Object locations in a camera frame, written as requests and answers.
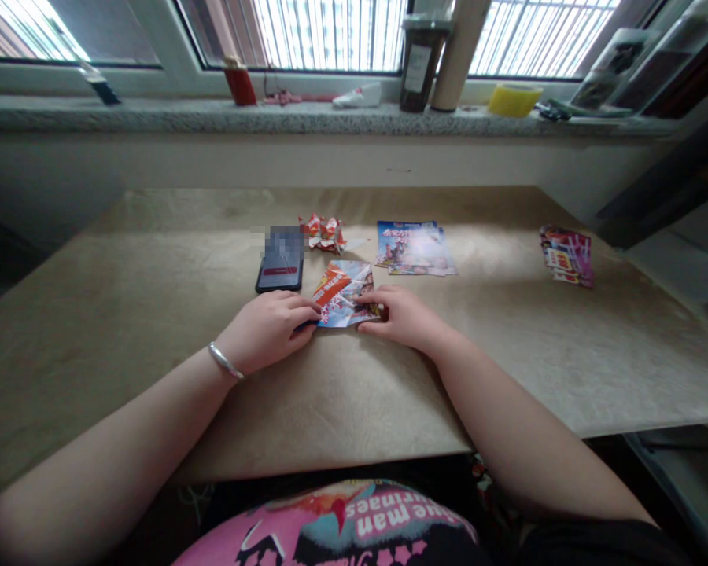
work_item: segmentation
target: window sill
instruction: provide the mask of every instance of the window sill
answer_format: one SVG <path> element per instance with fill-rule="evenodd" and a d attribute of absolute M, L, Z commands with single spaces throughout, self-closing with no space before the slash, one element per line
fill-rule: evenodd
<path fill-rule="evenodd" d="M 430 110 L 409 114 L 396 104 L 351 110 L 334 110 L 322 102 L 239 108 L 231 100 L 132 98 L 108 108 L 92 97 L 0 95 L 2 132 L 656 138 L 670 136 L 676 128 L 672 121 L 642 118 L 572 119 L 568 123 L 548 122 L 534 113 L 523 119 L 503 118 L 477 106 L 462 107 L 452 114 Z"/>

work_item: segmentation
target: paper roll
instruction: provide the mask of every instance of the paper roll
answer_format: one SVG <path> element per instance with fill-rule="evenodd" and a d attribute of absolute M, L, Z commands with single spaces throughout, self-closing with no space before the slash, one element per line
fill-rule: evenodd
<path fill-rule="evenodd" d="M 459 105 L 466 75 L 477 49 L 491 0 L 459 0 L 454 11 L 454 31 L 443 52 L 441 71 L 435 83 L 430 107 L 453 112 Z"/>
<path fill-rule="evenodd" d="M 535 108 L 543 89 L 536 86 L 496 85 L 488 103 L 488 112 L 509 118 L 524 118 Z"/>

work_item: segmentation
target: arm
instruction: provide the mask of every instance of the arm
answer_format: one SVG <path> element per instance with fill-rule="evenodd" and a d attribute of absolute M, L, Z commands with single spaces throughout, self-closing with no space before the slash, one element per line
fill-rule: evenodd
<path fill-rule="evenodd" d="M 319 307 L 254 299 L 216 339 L 248 375 L 303 347 Z M 0 494 L 0 564 L 83 564 L 123 540 L 199 440 L 235 378 L 206 348 Z"/>
<path fill-rule="evenodd" d="M 464 335 L 406 289 L 360 297 L 388 308 L 359 331 L 414 347 L 441 379 L 493 478 L 528 520 L 638 519 L 655 524 L 632 492 L 556 416 Z"/>

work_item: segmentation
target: small brush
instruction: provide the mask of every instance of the small brush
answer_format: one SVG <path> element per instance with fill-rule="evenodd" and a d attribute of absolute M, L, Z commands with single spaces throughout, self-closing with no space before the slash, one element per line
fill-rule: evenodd
<path fill-rule="evenodd" d="M 73 53 L 73 58 L 76 59 L 76 63 L 79 65 L 79 71 L 81 72 L 82 77 L 84 77 L 84 79 L 94 89 L 94 92 L 97 93 L 100 100 L 108 106 L 120 104 L 120 98 L 118 98 L 118 95 L 108 84 L 108 80 L 105 76 L 79 56 L 76 49 L 74 49 L 74 46 L 71 44 L 71 40 L 65 32 L 63 32 L 57 22 L 50 17 L 47 17 L 47 22 L 50 24 L 52 29 L 55 30 L 55 33 L 57 33 L 57 36 L 65 44 L 68 50 Z"/>

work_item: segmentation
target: person's right hand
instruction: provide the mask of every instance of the person's right hand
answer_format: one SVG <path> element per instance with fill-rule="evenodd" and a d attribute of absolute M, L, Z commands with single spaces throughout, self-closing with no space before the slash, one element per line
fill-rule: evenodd
<path fill-rule="evenodd" d="M 387 309 L 385 322 L 361 323 L 357 331 L 362 334 L 388 338 L 429 355 L 437 338 L 454 332 L 433 309 L 400 285 L 381 285 L 354 300 L 358 304 L 379 303 Z"/>

